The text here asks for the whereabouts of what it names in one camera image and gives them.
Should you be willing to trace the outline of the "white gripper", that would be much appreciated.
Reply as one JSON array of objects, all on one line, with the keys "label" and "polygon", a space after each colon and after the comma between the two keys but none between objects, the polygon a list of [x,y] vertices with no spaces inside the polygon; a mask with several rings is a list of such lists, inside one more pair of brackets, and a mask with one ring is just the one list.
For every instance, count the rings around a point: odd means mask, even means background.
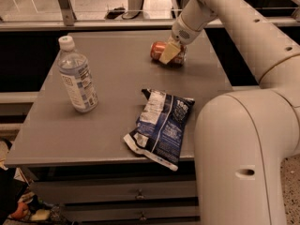
[{"label": "white gripper", "polygon": [[165,49],[159,61],[168,64],[174,57],[181,52],[181,44],[188,45],[192,43],[205,27],[204,22],[199,22],[196,27],[188,25],[182,16],[179,16],[172,25],[172,37],[166,43]]}]

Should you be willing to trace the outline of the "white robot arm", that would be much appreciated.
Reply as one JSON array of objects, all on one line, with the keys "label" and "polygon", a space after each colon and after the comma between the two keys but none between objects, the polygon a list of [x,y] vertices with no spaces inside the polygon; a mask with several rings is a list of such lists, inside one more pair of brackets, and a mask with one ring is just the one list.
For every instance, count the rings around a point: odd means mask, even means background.
[{"label": "white robot arm", "polygon": [[245,0],[189,0],[161,62],[220,19],[258,88],[204,105],[195,126],[202,225],[287,225],[280,165],[299,152],[300,47]]}]

